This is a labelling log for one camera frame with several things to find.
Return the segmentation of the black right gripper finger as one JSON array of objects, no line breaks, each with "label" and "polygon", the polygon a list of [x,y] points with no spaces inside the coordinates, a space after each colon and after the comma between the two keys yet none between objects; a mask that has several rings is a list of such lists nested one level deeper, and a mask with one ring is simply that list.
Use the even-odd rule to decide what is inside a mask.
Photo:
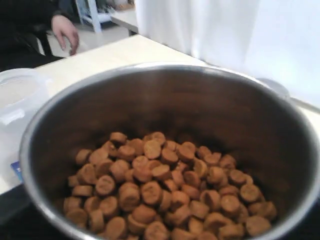
[{"label": "black right gripper finger", "polygon": [[0,238],[30,240],[38,212],[23,186],[0,195]]}]

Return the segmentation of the bystander bare hand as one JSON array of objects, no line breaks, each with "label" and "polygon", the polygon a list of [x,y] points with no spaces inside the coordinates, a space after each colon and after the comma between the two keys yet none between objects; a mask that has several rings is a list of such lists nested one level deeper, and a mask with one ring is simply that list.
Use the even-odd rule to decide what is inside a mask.
[{"label": "bystander bare hand", "polygon": [[51,19],[51,29],[61,49],[66,49],[65,39],[67,39],[70,45],[69,55],[75,55],[80,41],[78,31],[73,23],[67,17],[58,14]]}]

